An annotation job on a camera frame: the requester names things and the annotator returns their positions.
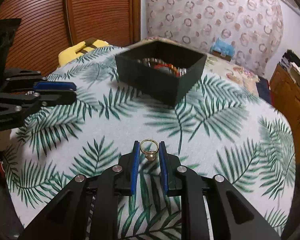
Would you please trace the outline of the black square jewelry box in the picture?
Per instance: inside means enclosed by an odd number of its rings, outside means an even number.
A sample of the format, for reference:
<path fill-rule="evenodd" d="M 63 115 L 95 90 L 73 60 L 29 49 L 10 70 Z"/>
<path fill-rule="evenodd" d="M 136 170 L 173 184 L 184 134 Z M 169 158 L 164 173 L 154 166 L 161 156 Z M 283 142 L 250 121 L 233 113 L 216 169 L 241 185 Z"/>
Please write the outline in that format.
<path fill-rule="evenodd" d="M 119 80 L 175 106 L 202 76 L 207 55 L 162 40 L 145 40 L 115 55 Z"/>

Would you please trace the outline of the wooden louvered wardrobe door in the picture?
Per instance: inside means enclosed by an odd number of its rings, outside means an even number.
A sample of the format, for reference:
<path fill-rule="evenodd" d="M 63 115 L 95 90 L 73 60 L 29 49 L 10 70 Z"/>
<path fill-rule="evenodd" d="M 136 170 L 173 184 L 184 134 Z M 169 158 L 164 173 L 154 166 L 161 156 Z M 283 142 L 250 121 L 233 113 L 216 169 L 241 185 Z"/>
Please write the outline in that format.
<path fill-rule="evenodd" d="M 141 0 L 0 0 L 0 20 L 21 19 L 5 66 L 47 75 L 61 51 L 87 39 L 138 42 L 140 10 Z"/>

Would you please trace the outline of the yellow plush toy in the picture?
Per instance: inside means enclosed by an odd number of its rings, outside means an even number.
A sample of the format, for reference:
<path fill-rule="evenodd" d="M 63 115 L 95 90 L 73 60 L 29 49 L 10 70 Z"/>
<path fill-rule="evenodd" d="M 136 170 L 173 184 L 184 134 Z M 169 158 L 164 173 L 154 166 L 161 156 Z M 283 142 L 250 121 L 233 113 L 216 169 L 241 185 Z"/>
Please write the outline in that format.
<path fill-rule="evenodd" d="M 61 51 L 58 55 L 59 67 L 66 65 L 74 59 L 96 49 L 109 46 L 109 43 L 96 38 L 89 38 L 85 41 L 79 42 L 78 44 L 66 48 Z"/>

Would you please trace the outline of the palm leaf print cloth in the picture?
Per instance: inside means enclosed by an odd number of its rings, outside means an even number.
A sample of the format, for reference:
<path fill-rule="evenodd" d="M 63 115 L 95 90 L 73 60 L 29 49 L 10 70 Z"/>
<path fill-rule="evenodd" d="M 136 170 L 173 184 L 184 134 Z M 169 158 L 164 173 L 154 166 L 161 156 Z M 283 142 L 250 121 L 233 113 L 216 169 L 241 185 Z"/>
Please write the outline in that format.
<path fill-rule="evenodd" d="M 99 48 L 59 68 L 50 81 L 70 81 L 77 100 L 44 107 L 11 133 L 4 156 L 7 185 L 27 226 L 77 174 L 93 177 L 130 152 L 134 141 L 164 141 L 198 174 L 223 175 L 281 234 L 295 186 L 295 152 L 284 115 L 246 88 L 203 72 L 168 107 L 119 81 L 115 55 Z"/>

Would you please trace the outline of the long wooden cabinet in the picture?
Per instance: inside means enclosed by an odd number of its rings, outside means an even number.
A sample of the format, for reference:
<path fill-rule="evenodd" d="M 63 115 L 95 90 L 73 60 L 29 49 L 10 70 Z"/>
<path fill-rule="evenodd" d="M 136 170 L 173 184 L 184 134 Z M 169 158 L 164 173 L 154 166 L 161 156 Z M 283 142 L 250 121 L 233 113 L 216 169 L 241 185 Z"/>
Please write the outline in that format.
<path fill-rule="evenodd" d="M 300 87 L 280 64 L 270 80 L 273 106 L 288 120 L 293 133 L 296 163 L 300 163 Z"/>

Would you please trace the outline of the blue plastic bag on box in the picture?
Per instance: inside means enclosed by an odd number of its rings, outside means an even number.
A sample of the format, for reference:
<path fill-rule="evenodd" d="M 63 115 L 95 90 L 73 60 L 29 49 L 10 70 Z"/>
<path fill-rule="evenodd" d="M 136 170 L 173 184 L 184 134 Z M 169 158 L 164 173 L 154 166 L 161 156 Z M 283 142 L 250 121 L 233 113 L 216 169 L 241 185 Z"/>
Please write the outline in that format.
<path fill-rule="evenodd" d="M 210 52 L 212 55 L 230 62 L 234 57 L 235 49 L 231 44 L 228 44 L 217 38 L 217 40 L 211 46 Z"/>

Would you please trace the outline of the stack of folded clothes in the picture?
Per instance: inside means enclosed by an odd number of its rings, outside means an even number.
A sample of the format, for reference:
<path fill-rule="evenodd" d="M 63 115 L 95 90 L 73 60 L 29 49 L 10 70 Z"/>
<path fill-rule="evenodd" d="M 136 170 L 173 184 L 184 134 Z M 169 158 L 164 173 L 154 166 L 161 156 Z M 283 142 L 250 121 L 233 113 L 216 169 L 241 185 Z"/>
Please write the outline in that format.
<path fill-rule="evenodd" d="M 289 69 L 294 65 L 300 67 L 300 59 L 292 50 L 287 49 L 287 51 L 282 56 L 281 64 L 286 69 Z"/>

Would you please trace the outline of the patterned pink circle curtain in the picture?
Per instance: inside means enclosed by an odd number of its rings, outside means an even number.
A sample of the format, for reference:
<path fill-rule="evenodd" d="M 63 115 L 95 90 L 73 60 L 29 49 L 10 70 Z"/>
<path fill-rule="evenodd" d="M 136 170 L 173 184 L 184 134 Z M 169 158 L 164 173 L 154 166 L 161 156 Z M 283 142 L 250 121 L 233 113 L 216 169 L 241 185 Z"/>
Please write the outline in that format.
<path fill-rule="evenodd" d="M 283 16 L 279 0 L 147 0 L 147 32 L 205 52 L 223 41 L 234 63 L 264 75 Z"/>

